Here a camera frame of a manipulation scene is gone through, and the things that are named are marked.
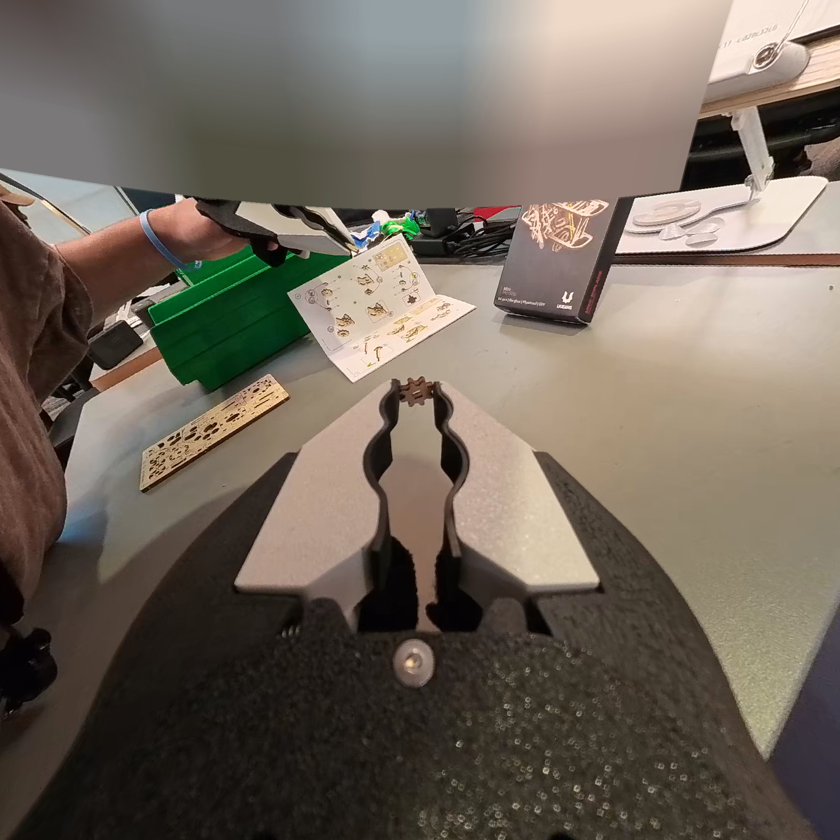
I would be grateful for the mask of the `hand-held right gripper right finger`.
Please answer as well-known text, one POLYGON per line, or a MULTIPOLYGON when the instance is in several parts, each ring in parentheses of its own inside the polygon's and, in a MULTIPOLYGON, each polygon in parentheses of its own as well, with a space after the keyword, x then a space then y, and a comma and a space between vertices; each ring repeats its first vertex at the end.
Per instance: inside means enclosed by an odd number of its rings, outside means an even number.
POLYGON ((482 607, 595 592, 599 575, 532 446, 444 381, 434 384, 434 420, 453 484, 444 542, 456 588, 482 607))

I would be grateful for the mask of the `grey round disc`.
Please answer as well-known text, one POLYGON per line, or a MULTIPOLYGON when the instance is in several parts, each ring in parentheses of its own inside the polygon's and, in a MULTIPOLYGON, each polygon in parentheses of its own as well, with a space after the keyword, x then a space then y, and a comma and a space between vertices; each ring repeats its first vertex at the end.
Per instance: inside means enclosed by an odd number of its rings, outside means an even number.
POLYGON ((634 212, 631 222, 634 228, 645 231, 661 230, 669 225, 682 223, 698 215, 701 203, 697 200, 673 200, 658 203, 634 212))

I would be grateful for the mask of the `plywood parts sheet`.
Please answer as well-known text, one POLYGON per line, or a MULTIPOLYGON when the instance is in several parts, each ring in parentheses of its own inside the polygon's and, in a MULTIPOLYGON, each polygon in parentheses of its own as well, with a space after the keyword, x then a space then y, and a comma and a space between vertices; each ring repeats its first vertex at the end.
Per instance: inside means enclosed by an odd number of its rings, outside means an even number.
POLYGON ((157 487, 289 398, 287 390, 268 374, 166 435, 142 453, 140 491, 157 487))

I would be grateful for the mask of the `person's left hand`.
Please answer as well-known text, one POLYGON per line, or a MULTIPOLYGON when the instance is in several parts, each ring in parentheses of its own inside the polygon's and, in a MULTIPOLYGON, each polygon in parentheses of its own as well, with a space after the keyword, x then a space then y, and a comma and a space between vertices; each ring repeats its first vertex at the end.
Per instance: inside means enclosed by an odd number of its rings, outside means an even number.
POLYGON ((246 239, 229 234, 202 215, 192 197, 156 208, 149 222, 157 238, 183 264, 225 259, 248 246, 246 239))

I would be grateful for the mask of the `grey desk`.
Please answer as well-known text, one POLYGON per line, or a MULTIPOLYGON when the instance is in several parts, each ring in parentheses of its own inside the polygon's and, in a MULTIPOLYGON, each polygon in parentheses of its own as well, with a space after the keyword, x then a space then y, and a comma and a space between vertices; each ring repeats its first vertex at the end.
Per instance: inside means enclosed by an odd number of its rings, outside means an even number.
POLYGON ((443 379, 550 453, 680 589, 764 758, 788 737, 837 614, 838 268, 615 266, 583 329, 504 316, 499 266, 424 269, 476 309, 359 384, 303 339, 218 392, 156 361, 84 407, 67 526, 29 612, 53 634, 59 677, 2 731, 2 838, 177 557, 389 377, 443 379), (288 402, 140 491, 147 447, 265 375, 288 402))

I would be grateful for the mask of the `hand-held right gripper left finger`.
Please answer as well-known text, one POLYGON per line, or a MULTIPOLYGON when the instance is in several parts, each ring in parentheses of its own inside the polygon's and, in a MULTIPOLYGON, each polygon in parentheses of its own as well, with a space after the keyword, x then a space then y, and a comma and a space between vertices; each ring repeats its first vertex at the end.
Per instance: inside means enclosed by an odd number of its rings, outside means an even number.
POLYGON ((392 560, 380 480, 392 463, 400 382, 379 385, 297 452, 234 587, 251 595, 330 599, 356 628, 392 560))

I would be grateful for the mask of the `person in brown shirt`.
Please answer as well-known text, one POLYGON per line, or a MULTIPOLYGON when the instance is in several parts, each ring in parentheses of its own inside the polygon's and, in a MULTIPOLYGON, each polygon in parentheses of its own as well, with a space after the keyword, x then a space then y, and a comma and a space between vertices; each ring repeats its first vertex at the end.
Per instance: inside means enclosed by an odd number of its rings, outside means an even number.
POLYGON ((63 468, 41 417, 81 362, 91 299, 58 251, 1 208, 1 613, 18 621, 67 515, 63 468))

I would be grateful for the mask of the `person's left forearm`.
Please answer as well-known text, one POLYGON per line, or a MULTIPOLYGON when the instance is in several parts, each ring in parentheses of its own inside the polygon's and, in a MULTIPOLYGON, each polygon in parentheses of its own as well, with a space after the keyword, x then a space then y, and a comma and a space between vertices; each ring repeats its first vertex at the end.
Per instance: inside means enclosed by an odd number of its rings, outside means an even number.
POLYGON ((122 220, 54 250, 88 294, 92 327, 161 284, 174 270, 144 232, 141 217, 122 220))

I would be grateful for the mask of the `black box device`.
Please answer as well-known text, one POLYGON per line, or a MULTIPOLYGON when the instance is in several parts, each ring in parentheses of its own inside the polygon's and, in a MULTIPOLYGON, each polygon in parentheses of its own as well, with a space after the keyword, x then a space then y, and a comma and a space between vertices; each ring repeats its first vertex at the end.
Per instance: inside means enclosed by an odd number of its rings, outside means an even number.
POLYGON ((102 370, 110 371, 143 344, 144 340, 128 322, 117 320, 89 340, 87 357, 102 370))

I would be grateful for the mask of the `white instruction leaflet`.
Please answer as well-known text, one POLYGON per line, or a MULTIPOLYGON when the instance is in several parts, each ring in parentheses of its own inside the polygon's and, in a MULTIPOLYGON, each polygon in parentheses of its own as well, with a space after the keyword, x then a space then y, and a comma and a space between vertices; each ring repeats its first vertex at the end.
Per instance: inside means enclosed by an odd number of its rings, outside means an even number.
POLYGON ((288 297, 350 382, 476 309, 434 291, 402 234, 303 283, 288 297))

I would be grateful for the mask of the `black model kit box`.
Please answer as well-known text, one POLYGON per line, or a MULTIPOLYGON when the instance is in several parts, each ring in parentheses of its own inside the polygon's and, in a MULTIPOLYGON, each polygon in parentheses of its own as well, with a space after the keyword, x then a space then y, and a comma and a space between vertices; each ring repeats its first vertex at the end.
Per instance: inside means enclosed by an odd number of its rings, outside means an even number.
POLYGON ((634 198, 524 204, 494 304, 508 314, 592 322, 634 198))

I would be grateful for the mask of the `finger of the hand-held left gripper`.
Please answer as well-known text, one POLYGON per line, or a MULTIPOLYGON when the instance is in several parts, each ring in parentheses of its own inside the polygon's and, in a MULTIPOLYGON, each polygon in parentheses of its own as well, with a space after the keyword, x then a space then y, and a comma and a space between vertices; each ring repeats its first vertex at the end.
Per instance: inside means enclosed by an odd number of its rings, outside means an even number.
POLYGON ((312 219, 307 206, 241 203, 238 215, 277 234, 288 249, 330 256, 352 256, 341 240, 333 239, 312 219))
POLYGON ((308 206, 308 214, 315 222, 319 223, 333 239, 337 242, 341 240, 343 245, 351 253, 357 254, 360 252, 360 246, 357 244, 354 236, 351 234, 351 231, 346 227, 335 210, 326 206, 308 206))

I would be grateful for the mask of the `white stand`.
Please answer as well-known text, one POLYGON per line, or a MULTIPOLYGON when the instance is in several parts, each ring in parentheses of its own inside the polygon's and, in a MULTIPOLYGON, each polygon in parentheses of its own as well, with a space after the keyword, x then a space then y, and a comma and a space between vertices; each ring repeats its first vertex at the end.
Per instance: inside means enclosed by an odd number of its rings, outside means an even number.
POLYGON ((728 117, 749 166, 746 179, 738 184, 635 198, 616 257, 674 259, 746 254, 779 243, 824 193, 827 180, 821 176, 774 178, 774 159, 756 107, 742 108, 728 117), (698 215, 661 230, 632 226, 634 212, 681 199, 699 201, 698 215))

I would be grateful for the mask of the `blue wristband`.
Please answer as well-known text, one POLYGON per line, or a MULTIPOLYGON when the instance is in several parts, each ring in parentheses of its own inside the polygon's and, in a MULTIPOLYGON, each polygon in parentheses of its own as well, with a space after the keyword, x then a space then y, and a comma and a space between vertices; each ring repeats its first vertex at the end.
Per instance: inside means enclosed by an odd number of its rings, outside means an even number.
POLYGON ((143 231, 143 235, 146 239, 150 242, 152 247, 155 251, 173 268, 181 272, 192 272, 195 270, 199 270, 203 266, 203 262, 200 259, 194 260, 192 262, 184 262, 176 257, 170 249, 166 246, 166 244, 159 238, 159 236, 155 233, 152 225, 151 225, 151 209, 148 208, 139 215, 140 226, 143 231))

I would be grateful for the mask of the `green plastic bin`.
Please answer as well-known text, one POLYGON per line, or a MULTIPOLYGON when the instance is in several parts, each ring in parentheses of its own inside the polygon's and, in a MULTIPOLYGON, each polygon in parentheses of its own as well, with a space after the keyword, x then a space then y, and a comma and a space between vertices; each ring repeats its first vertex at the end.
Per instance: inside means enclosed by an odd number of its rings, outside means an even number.
POLYGON ((349 259, 290 255, 270 267, 247 247, 205 264, 196 283, 154 304, 151 336, 178 382, 214 391, 308 335, 289 292, 349 259))

